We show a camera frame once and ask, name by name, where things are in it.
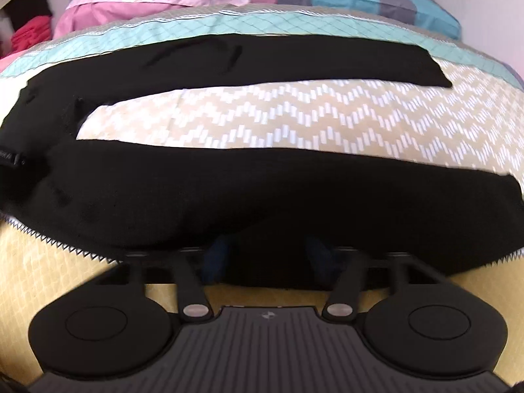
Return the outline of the red clothes pile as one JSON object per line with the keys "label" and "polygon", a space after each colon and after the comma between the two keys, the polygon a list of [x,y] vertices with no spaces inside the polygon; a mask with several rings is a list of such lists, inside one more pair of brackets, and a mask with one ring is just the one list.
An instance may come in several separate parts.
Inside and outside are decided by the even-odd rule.
{"label": "red clothes pile", "polygon": [[51,39],[51,16],[36,16],[13,33],[11,36],[11,53],[26,51]]}

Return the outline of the black pants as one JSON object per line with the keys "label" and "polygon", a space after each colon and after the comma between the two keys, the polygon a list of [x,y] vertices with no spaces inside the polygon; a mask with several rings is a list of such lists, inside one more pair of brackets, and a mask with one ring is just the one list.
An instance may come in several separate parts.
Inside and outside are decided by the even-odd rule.
{"label": "black pants", "polygon": [[98,107],[166,91],[293,80],[448,90],[416,45],[340,36],[208,35],[69,61],[23,88],[1,126],[1,209],[123,260],[222,242],[239,276],[324,264],[318,248],[403,251],[445,274],[523,246],[517,180],[477,169],[313,150],[81,140]]}

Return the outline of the dark hanging clothes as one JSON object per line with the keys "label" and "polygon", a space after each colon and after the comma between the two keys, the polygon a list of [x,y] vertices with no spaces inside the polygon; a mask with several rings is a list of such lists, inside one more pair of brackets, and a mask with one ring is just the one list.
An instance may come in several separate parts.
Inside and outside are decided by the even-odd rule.
{"label": "dark hanging clothes", "polygon": [[11,36],[36,16],[51,16],[47,0],[1,0],[1,57],[11,53]]}

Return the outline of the patterned cream teal bedspread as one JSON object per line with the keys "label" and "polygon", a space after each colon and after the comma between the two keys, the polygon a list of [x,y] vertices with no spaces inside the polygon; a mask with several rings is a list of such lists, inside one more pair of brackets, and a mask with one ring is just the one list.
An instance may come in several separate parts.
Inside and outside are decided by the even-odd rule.
{"label": "patterned cream teal bedspread", "polygon": [[[80,139],[208,148],[292,147],[486,169],[523,190],[523,85],[458,42],[356,11],[215,6],[86,29],[1,61],[1,123],[27,81],[64,61],[208,34],[325,34],[391,39],[430,51],[453,89],[331,80],[174,91],[95,110]],[[109,263],[1,215],[1,372],[41,374],[29,347],[35,313]],[[523,249],[453,280],[494,305],[509,327],[496,372],[523,381]]]}

